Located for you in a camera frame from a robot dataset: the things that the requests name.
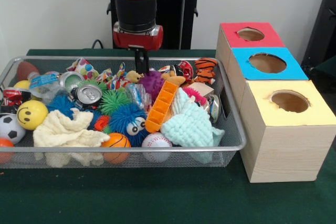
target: soccer ball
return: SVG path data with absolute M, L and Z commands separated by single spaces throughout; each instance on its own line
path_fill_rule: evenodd
M 0 115 L 0 137 L 17 144 L 25 136 L 26 130 L 19 125 L 16 115 Z

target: blue fuzzy ball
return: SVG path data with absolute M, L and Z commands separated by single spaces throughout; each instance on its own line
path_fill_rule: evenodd
M 74 119 L 72 108 L 75 108 L 75 103 L 70 102 L 68 97 L 64 94 L 59 94 L 55 96 L 51 103 L 47 105 L 48 111 L 59 110 L 63 115 L 69 117 L 71 120 Z
M 95 123 L 98 120 L 99 117 L 102 116 L 101 112 L 98 110 L 85 110 L 93 113 L 93 119 L 88 127 L 88 130 L 93 130 L 95 127 Z
M 122 105 L 111 114 L 110 130 L 125 135 L 132 147 L 140 147 L 145 137 L 149 135 L 144 127 L 146 118 L 146 113 L 135 103 Z

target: stacked boxes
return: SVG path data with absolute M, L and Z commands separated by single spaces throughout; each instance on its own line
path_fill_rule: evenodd
M 248 136 L 250 182 L 315 180 L 336 118 L 269 23 L 223 23 L 216 58 L 227 72 Z

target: light blue cloth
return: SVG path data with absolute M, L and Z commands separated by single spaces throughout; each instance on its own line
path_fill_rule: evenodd
M 209 115 L 203 108 L 190 101 L 179 88 L 173 103 L 173 117 L 161 126 L 161 133 L 172 143 L 182 147 L 218 146 L 225 131 L 212 127 Z M 212 152 L 195 152 L 191 156 L 201 163 L 212 161 Z

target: green spiky ball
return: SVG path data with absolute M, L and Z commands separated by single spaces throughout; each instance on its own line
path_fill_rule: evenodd
M 107 91 L 107 85 L 105 82 L 98 82 L 96 80 L 85 80 L 85 81 L 82 81 L 78 87 L 82 87 L 83 85 L 87 85 L 87 84 L 90 84 L 90 85 L 94 85 L 94 86 L 97 86 L 102 92 L 104 91 Z
M 111 129 L 110 129 L 110 126 L 108 126 L 108 125 L 106 125 L 103 129 L 102 129 L 102 131 L 101 131 L 102 133 L 105 133 L 105 134 L 110 134 L 110 133 L 112 133 L 111 132 Z
M 108 90 L 103 93 L 99 110 L 104 115 L 110 115 L 121 105 L 127 105 L 131 103 L 124 90 Z

